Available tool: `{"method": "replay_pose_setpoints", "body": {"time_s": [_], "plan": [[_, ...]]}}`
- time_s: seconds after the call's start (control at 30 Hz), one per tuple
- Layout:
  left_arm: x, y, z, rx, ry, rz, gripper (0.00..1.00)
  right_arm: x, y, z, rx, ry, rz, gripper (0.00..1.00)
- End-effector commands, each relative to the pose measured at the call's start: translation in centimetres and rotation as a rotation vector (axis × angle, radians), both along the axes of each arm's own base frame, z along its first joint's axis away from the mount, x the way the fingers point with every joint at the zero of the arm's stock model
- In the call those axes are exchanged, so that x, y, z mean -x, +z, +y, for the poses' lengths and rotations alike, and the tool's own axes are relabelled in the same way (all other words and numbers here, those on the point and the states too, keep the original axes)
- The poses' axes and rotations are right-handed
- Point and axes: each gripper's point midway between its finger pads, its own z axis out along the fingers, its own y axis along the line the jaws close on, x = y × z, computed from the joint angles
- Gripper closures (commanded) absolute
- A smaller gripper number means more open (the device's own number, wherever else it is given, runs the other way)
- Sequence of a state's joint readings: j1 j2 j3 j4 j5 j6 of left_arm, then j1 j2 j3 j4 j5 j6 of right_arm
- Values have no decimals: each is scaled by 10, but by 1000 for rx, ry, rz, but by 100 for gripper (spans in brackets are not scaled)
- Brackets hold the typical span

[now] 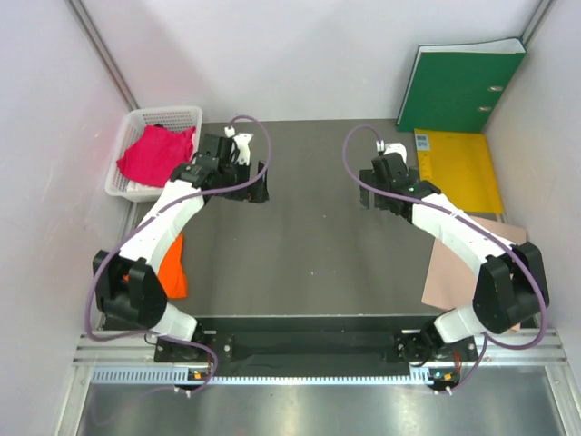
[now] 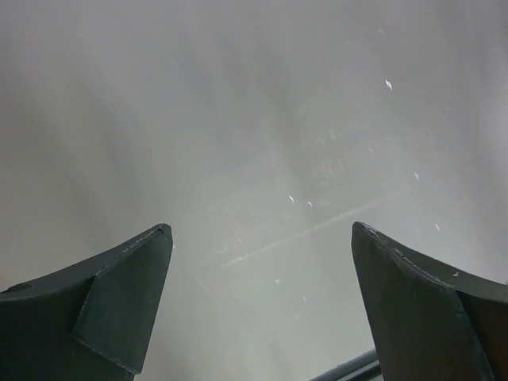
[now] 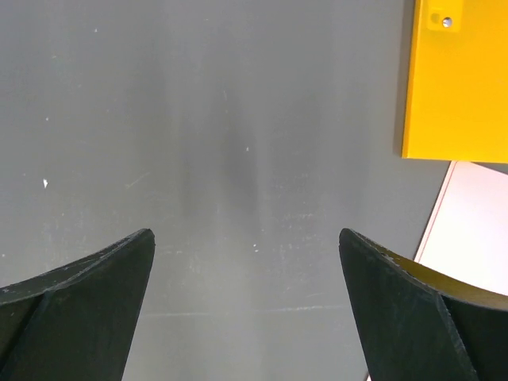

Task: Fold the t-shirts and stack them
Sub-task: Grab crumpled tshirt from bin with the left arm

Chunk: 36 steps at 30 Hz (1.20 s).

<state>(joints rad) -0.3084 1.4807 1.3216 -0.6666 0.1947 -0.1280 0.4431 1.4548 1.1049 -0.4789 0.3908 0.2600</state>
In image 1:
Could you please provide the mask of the pink t shirt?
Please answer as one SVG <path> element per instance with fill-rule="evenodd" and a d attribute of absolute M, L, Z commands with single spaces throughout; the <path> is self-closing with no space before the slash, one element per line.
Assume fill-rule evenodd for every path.
<path fill-rule="evenodd" d="M 192 160 L 196 131 L 195 126 L 175 133 L 160 124 L 147 125 L 117 160 L 117 168 L 130 181 L 163 188 L 178 165 Z"/>

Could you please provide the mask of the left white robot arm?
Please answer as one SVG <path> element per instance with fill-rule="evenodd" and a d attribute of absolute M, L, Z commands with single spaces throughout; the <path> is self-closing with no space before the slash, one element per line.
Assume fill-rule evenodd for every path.
<path fill-rule="evenodd" d="M 93 260 L 90 304 L 138 331 L 174 338 L 186 360 L 205 352 L 197 320 L 173 306 L 159 277 L 162 261 L 185 225 L 213 197 L 265 203 L 267 165 L 251 174 L 251 134 L 228 127 L 223 136 L 206 134 L 192 162 L 179 164 L 153 208 L 110 252 Z"/>

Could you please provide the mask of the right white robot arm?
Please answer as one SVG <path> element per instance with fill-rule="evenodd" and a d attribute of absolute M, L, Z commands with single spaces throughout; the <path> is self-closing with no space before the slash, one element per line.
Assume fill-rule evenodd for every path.
<path fill-rule="evenodd" d="M 440 314 L 421 331 L 426 353 L 447 358 L 468 337 L 510 330 L 535 315 L 547 325 L 549 296 L 540 250 L 488 232 L 455 207 L 437 186 L 421 181 L 397 153 L 359 172 L 362 201 L 402 217 L 449 248 L 476 276 L 471 302 Z"/>

